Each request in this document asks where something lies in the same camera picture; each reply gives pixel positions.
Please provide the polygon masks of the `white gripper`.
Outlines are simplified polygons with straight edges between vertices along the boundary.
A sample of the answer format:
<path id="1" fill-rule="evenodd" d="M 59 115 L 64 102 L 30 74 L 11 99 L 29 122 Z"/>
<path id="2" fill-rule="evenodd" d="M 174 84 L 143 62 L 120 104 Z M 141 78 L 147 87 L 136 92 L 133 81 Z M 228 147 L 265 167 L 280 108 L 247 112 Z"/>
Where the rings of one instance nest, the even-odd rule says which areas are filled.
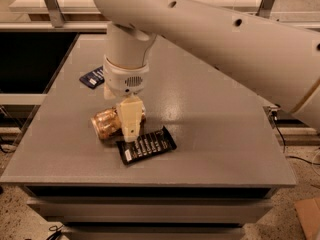
<path id="1" fill-rule="evenodd" d="M 134 142 L 139 136 L 143 102 L 137 95 L 131 94 L 137 94 L 144 89 L 148 73 L 148 62 L 144 62 L 141 66 L 125 67 L 112 63 L 107 56 L 104 56 L 104 98 L 111 100 L 130 95 L 116 106 L 126 142 Z"/>

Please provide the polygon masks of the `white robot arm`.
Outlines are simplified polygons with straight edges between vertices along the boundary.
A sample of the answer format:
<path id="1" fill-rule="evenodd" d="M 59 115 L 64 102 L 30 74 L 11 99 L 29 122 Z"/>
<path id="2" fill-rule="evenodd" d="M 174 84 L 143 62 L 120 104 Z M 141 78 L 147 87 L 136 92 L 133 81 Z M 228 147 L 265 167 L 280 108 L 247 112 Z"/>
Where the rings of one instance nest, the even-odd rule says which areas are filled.
<path id="1" fill-rule="evenodd" d="M 193 0 L 93 0 L 110 20 L 103 68 L 116 96 L 140 91 L 162 36 L 320 130 L 320 34 Z"/>

